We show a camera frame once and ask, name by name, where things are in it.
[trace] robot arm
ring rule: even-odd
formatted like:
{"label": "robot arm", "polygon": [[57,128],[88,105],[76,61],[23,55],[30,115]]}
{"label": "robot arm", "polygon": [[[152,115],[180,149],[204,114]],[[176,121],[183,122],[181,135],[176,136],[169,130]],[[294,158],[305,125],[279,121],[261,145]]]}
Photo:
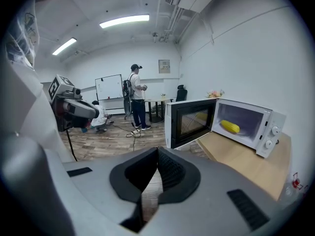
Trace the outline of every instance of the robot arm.
{"label": "robot arm", "polygon": [[99,115],[94,105],[82,101],[81,90],[66,77],[56,75],[48,94],[60,132],[72,127],[85,128],[90,119]]}

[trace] white t-shirt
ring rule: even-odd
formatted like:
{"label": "white t-shirt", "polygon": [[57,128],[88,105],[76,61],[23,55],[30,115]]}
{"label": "white t-shirt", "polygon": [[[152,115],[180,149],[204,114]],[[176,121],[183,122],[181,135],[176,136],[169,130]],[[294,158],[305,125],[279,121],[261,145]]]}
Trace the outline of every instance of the white t-shirt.
{"label": "white t-shirt", "polygon": [[134,94],[132,98],[135,100],[142,100],[143,99],[142,90],[136,88],[136,86],[140,86],[139,75],[132,72],[128,79],[130,80],[132,89],[134,90]]}
{"label": "white t-shirt", "polygon": [[92,120],[91,125],[96,127],[96,126],[103,125],[106,122],[107,118],[104,115],[107,114],[107,111],[102,106],[99,106],[99,105],[94,105],[94,106],[98,109],[99,115],[96,119]]}

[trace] black office chair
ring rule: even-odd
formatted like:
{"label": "black office chair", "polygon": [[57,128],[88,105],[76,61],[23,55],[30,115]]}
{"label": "black office chair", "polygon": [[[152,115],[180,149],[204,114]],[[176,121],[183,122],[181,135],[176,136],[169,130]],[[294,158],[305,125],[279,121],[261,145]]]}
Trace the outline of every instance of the black office chair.
{"label": "black office chair", "polygon": [[177,87],[177,97],[176,101],[184,101],[187,98],[187,90],[185,90],[184,85],[179,85]]}

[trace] man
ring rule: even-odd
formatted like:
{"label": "man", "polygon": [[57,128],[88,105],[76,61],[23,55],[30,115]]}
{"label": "man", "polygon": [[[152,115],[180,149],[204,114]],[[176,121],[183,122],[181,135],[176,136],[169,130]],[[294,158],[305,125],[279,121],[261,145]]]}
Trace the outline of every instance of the man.
{"label": "man", "polygon": [[109,120],[111,116],[107,114],[104,107],[99,105],[97,100],[93,101],[92,104],[95,105],[95,107],[98,109],[99,115],[97,118],[92,120],[91,125],[95,127],[96,133],[107,131],[105,126],[107,124],[107,120]]}
{"label": "man", "polygon": [[146,88],[140,85],[140,77],[138,75],[139,69],[141,68],[142,66],[139,67],[137,64],[133,64],[131,66],[131,74],[128,79],[130,80],[132,89],[134,90],[134,94],[132,96],[132,114],[135,127],[138,128],[141,126],[141,129],[144,131],[151,128],[151,126],[146,124],[146,107],[141,91],[145,91]]}

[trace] whiteboard stand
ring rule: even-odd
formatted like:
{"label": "whiteboard stand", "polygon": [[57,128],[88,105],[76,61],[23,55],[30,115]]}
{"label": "whiteboard stand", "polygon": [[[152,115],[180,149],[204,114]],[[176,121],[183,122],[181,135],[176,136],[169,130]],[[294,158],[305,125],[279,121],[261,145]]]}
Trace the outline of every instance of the whiteboard stand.
{"label": "whiteboard stand", "polygon": [[122,75],[111,75],[95,79],[97,101],[123,98]]}

